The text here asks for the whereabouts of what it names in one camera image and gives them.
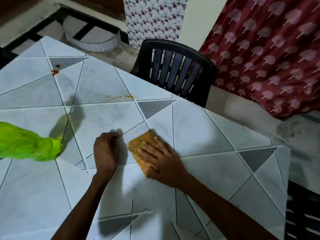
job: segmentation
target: white marble table cover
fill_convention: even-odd
[[[148,129],[198,180],[283,239],[289,148],[52,38],[0,70],[0,121],[63,135],[67,145],[55,161],[0,161],[2,240],[52,237],[95,173],[95,138],[110,130],[122,134],[119,165],[87,239],[223,239],[185,194],[143,176],[126,144]]]

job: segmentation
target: person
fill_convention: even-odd
[[[97,173],[78,204],[73,208],[51,240],[84,240],[87,238],[103,191],[109,183],[118,162],[116,141],[118,133],[102,133],[97,137],[93,154]],[[139,149],[143,159],[150,163],[146,177],[169,187],[177,188],[193,199],[208,215],[228,240],[275,240],[269,231],[227,200],[209,190],[187,172],[180,157],[158,137],[160,149],[144,141],[149,152]]]

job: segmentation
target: forearm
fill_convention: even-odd
[[[277,239],[237,207],[188,175],[180,190],[193,199],[228,240]]]
[[[73,208],[51,240],[85,240],[109,180],[96,174],[78,204]]]

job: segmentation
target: curtain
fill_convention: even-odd
[[[275,118],[320,109],[320,0],[228,0],[200,52]]]

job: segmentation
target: person's right hand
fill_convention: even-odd
[[[160,150],[146,141],[142,143],[146,145],[147,150],[151,153],[144,149],[138,150],[143,160],[152,165],[152,167],[146,168],[146,177],[173,188],[180,188],[188,178],[189,173],[186,171],[179,156],[168,145],[158,137],[154,137],[154,139],[158,143]]]

